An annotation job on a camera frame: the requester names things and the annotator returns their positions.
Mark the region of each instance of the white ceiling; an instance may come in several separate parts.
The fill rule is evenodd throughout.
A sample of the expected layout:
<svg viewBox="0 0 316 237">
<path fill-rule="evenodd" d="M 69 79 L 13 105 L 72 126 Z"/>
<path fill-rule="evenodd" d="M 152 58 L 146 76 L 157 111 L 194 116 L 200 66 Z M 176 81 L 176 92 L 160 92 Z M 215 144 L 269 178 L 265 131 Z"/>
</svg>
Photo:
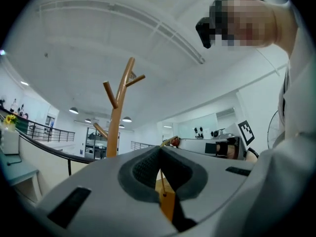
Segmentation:
<svg viewBox="0 0 316 237">
<path fill-rule="evenodd" d="M 135 57 L 134 73 L 146 78 L 127 89 L 122 116 L 133 119 L 179 75 L 207 64 L 217 74 L 250 55 L 249 48 L 203 48 L 195 25 L 212 1 L 33 0 L 5 49 L 35 91 L 63 111 L 76 106 L 81 119 L 109 117 L 112 106 L 102 82 L 108 80 L 116 94 L 129 57 Z"/>
</svg>

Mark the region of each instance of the railing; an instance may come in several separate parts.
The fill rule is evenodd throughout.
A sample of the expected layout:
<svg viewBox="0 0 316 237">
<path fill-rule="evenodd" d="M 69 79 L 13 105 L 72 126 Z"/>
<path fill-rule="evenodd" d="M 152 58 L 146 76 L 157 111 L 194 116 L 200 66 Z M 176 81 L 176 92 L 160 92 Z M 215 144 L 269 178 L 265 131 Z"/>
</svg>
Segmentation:
<svg viewBox="0 0 316 237">
<path fill-rule="evenodd" d="M 6 115 L 15 115 L 18 118 L 16 128 L 23 132 L 25 135 L 37 141 L 47 141 L 47 142 L 69 142 L 74 141 L 75 133 L 64 131 L 60 129 L 55 129 L 46 125 L 36 123 L 34 121 L 22 118 L 10 111 L 0 107 L 1 114 L 6 117 Z"/>
<path fill-rule="evenodd" d="M 148 147 L 152 147 L 152 146 L 155 146 L 155 145 L 150 145 L 150 144 L 145 144 L 145 143 L 140 143 L 140 142 L 135 142 L 135 141 L 131 141 L 131 143 L 130 143 L 130 148 L 132 150 L 148 148 Z"/>
</svg>

